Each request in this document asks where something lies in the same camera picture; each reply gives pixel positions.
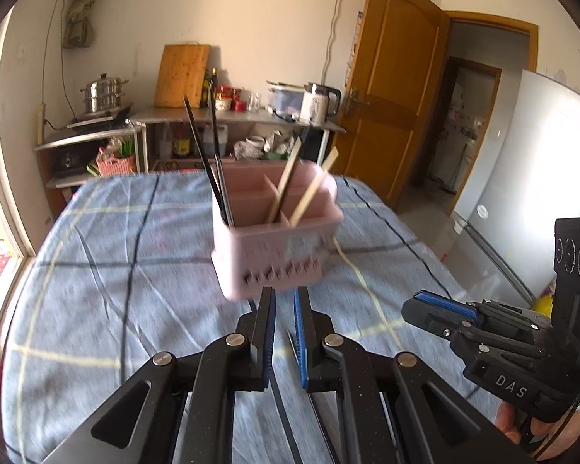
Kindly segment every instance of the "human hand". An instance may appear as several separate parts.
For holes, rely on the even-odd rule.
[[[548,443],[552,435],[560,428],[561,424],[567,417],[567,413],[561,417],[558,422],[554,424],[546,424],[537,419],[531,421],[531,432],[535,435],[546,434],[546,438],[541,447],[539,447],[535,453],[541,450],[543,445]],[[502,402],[496,412],[496,420],[494,425],[501,430],[506,437],[513,441],[516,445],[520,444],[521,434],[518,428],[515,427],[516,422],[516,409],[509,403]],[[538,460],[551,459],[557,455],[562,454],[570,446],[572,446],[578,437],[580,436],[580,411],[573,414],[571,420],[567,423],[566,427],[561,431],[558,437],[552,442],[550,447],[546,449],[544,453],[539,456]]]

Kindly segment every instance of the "electric kettle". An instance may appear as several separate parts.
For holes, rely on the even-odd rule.
[[[329,111],[330,94],[335,96],[335,106],[331,111]],[[307,83],[305,84],[299,119],[303,123],[323,125],[326,117],[332,117],[337,113],[340,101],[341,92],[337,89],[318,83]]]

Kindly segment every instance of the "white refrigerator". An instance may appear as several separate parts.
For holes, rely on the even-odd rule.
[[[580,217],[580,95],[523,71],[507,137],[445,265],[473,299],[530,304],[554,277],[554,221]]]

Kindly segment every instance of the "cutting board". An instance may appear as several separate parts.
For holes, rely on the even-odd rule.
[[[182,108],[183,96],[198,108],[202,97],[202,82],[206,74],[210,45],[166,45],[157,76],[155,106]]]

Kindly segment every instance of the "kettle handle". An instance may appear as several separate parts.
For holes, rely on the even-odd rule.
[[[327,116],[334,116],[337,114],[337,112],[339,111],[339,105],[341,103],[341,92],[339,92],[338,89],[334,89],[332,87],[327,87],[326,88],[326,95],[329,94],[334,94],[335,95],[335,99],[336,99],[336,103],[335,103],[335,108],[333,108],[331,111],[329,111],[326,115]]]

